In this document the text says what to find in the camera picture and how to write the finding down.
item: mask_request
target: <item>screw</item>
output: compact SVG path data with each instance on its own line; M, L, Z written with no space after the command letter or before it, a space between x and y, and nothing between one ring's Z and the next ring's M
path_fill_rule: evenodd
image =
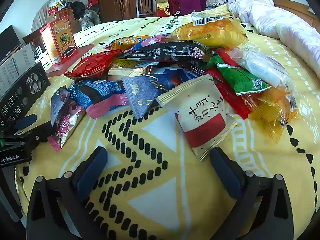
M42 176L39 176L38 178L36 178L36 182L41 182L42 179L43 179L43 177L42 177Z
M66 179L70 178L72 176L72 172L71 171L67 171L65 174L64 174L64 177Z
M245 174L246 174L248 177L253 177L253 175L254 175L253 171L250 171L250 170L247 170L247 171L245 172Z
M277 175L276 175L276 179L277 179L277 180L282 180L283 177L282 177L280 174L277 174Z

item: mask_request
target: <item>translucent orange wrapper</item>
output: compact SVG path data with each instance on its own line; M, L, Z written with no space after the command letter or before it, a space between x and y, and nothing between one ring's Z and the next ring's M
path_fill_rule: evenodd
M240 23L225 16L203 18L176 28L165 41L198 41L208 47L233 49L247 43Z
M278 143L284 126L298 117L298 108L290 91L280 91L274 87L261 93L241 96L252 108L249 118L256 120L260 128L268 133L274 143Z

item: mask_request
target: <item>wooden chair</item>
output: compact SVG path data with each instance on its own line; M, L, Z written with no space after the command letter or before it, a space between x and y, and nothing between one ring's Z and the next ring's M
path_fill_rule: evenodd
M136 0L136 5L137 18L156 16L156 0Z

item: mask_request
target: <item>wooden door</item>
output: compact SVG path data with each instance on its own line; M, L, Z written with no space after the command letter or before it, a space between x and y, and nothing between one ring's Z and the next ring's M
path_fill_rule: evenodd
M123 20L120 0L99 0L101 22Z

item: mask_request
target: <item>qr code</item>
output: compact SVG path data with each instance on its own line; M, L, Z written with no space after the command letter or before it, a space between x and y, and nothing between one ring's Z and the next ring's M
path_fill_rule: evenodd
M253 89L261 89L262 88L262 80L260 78L252 79L252 88Z

